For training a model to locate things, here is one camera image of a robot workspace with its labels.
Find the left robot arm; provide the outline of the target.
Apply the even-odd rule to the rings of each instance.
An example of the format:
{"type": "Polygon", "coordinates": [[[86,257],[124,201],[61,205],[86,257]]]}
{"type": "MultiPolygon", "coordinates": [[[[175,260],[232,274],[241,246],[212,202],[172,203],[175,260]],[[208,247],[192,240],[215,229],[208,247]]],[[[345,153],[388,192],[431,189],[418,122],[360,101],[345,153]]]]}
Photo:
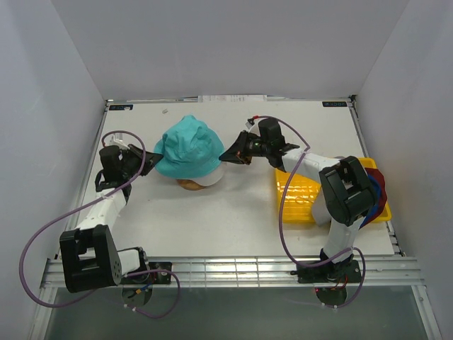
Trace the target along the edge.
{"type": "Polygon", "coordinates": [[[132,192],[130,180],[146,176],[162,159],[133,144],[114,144],[99,151],[102,169],[96,174],[95,203],[75,229],[59,238],[67,290],[79,293],[119,285],[127,275],[142,283],[150,274],[146,253],[139,247],[117,250],[111,228],[132,192]]]}

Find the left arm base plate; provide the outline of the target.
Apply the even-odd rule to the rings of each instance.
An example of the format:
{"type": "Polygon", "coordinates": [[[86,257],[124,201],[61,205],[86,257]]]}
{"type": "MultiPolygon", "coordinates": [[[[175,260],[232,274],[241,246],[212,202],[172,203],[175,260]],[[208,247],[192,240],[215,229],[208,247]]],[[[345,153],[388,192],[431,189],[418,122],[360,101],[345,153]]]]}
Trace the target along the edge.
{"type": "Polygon", "coordinates": [[[149,262],[146,263],[144,266],[139,267],[136,271],[128,273],[125,277],[122,278],[121,284],[122,285],[152,285],[152,284],[169,284],[171,282],[171,274],[167,272],[158,271],[167,270],[171,271],[173,268],[172,262],[149,262]],[[133,276],[133,273],[139,273],[143,271],[152,270],[152,273],[145,273],[133,276]]]}

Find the grey bucket hat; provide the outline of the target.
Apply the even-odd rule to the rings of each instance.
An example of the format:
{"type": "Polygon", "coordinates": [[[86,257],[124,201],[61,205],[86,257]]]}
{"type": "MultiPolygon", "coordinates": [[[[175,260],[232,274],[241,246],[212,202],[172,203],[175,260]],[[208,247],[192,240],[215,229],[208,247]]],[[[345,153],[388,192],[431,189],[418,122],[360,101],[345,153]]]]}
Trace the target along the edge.
{"type": "Polygon", "coordinates": [[[325,197],[322,191],[320,191],[311,206],[311,215],[314,222],[318,226],[322,226],[331,222],[331,215],[328,211],[325,197]]]}

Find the teal bucket hat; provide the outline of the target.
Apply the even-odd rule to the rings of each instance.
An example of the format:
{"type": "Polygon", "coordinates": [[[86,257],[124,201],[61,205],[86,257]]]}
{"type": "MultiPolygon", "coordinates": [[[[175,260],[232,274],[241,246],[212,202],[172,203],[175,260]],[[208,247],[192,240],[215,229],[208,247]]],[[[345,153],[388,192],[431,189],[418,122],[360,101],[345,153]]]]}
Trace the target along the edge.
{"type": "Polygon", "coordinates": [[[184,116],[156,143],[154,152],[163,156],[155,169],[172,179],[196,179],[217,170],[224,145],[217,133],[194,115],[184,116]]]}

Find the white bucket hat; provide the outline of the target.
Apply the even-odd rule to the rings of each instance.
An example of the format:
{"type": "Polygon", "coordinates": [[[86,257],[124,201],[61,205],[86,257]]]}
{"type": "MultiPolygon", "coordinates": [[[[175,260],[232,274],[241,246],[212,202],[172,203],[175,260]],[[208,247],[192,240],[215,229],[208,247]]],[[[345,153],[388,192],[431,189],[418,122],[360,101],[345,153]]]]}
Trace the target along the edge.
{"type": "Polygon", "coordinates": [[[203,187],[213,186],[222,179],[225,173],[225,168],[226,164],[221,162],[220,165],[208,175],[194,179],[192,178],[192,181],[203,187]]]}

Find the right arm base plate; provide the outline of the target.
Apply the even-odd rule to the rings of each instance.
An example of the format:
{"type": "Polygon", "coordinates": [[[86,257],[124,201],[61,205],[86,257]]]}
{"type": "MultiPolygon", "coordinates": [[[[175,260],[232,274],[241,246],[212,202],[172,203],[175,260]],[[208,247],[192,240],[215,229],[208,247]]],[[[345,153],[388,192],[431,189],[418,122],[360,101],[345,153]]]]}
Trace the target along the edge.
{"type": "Polygon", "coordinates": [[[306,268],[297,265],[290,271],[292,276],[297,277],[299,283],[359,283],[362,279],[359,262],[354,260],[353,255],[338,263],[328,263],[316,268],[306,268]]]}

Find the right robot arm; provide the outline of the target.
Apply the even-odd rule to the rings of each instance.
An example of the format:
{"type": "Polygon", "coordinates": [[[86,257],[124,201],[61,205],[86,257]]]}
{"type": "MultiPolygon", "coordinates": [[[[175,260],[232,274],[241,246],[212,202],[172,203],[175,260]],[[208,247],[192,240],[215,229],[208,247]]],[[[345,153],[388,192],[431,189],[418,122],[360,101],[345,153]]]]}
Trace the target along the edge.
{"type": "Polygon", "coordinates": [[[293,255],[288,257],[299,268],[320,271],[328,281],[338,280],[353,260],[358,231],[379,203],[371,176],[357,157],[323,157],[312,153],[308,142],[302,146],[288,143],[281,129],[284,121],[279,118],[258,115],[249,118],[248,124],[257,125],[258,133],[241,131],[219,160],[249,165],[254,157],[262,157],[273,168],[287,173],[289,180],[300,175],[319,183],[322,206],[330,222],[328,241],[315,263],[304,264],[293,255]]]}

